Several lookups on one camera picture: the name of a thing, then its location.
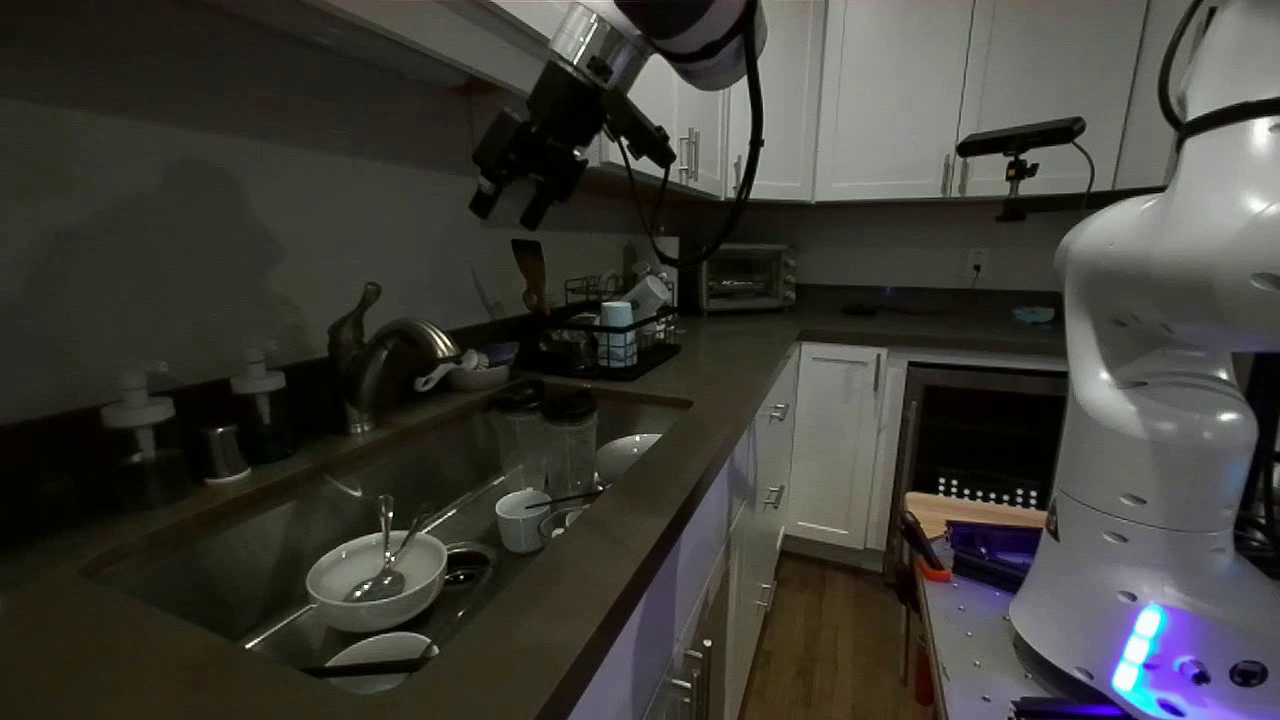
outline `faucet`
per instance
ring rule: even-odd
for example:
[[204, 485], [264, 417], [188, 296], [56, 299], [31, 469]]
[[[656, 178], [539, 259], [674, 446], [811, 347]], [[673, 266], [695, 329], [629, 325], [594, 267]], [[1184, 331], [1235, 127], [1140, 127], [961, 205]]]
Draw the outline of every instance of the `faucet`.
[[356, 307], [326, 325], [326, 364], [350, 437], [368, 437], [376, 417], [402, 408], [414, 398], [421, 376], [436, 376], [441, 364], [457, 364], [461, 357], [449, 331], [410, 322], [393, 322], [363, 341], [363, 318], [380, 296], [384, 287], [368, 280]]

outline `wall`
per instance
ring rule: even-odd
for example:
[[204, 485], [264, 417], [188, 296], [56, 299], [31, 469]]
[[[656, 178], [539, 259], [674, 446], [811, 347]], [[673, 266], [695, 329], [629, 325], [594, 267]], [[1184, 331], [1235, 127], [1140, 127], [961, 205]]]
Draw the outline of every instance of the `wall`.
[[[100, 406], [117, 374], [226, 376], [249, 343], [325, 351], [370, 314], [520, 314], [510, 225], [469, 215], [479, 114], [164, 0], [27, 0], [0, 44], [0, 426]], [[559, 276], [618, 267], [633, 211], [539, 232]]]
[[1060, 287], [1060, 225], [762, 225], [744, 237], [784, 237], [794, 250], [800, 285]]

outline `kitchen sink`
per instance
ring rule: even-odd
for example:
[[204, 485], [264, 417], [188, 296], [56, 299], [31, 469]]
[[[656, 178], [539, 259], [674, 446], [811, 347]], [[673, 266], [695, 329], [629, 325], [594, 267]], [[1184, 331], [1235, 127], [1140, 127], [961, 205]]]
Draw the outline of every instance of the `kitchen sink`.
[[[599, 446], [662, 434], [689, 408], [633, 398], [594, 399]], [[423, 422], [421, 434], [312, 478], [272, 507], [188, 543], [107, 559], [87, 577], [272, 664], [317, 672], [358, 635], [321, 626], [304, 577], [326, 547], [376, 533], [376, 497], [397, 497], [397, 524], [427, 515], [433, 537], [452, 547], [441, 600], [401, 626], [423, 633], [433, 653], [449, 653], [463, 619], [536, 559], [509, 555], [496, 541], [492, 504], [530, 478], [524, 466], [499, 469], [496, 434], [479, 406], [436, 426]]]

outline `kitchen counter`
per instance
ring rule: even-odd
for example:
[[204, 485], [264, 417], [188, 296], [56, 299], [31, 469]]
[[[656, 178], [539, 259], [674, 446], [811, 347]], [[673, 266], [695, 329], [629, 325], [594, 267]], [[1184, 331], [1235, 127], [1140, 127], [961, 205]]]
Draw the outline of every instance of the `kitchen counter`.
[[[1056, 329], [961, 325], [946, 314], [860, 322], [830, 305], [808, 296], [780, 318], [689, 322], [681, 357], [618, 392], [692, 408], [427, 672], [388, 696], [344, 696], [87, 577], [107, 555], [164, 547], [299, 494], [291, 478], [325, 454], [376, 454], [376, 439], [332, 439], [249, 485], [6, 559], [6, 577], [41, 577], [0, 600], [0, 715], [566, 715], [794, 341], [1060, 357]], [[384, 446], [470, 399], [433, 399], [388, 426]]]

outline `microwave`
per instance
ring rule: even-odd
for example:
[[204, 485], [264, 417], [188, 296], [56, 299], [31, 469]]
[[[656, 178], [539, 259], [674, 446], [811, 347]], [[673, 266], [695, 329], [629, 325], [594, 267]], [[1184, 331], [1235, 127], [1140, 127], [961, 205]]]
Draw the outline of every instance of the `microwave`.
[[794, 305], [794, 258], [789, 245], [718, 245], [700, 271], [703, 314], [762, 314]]

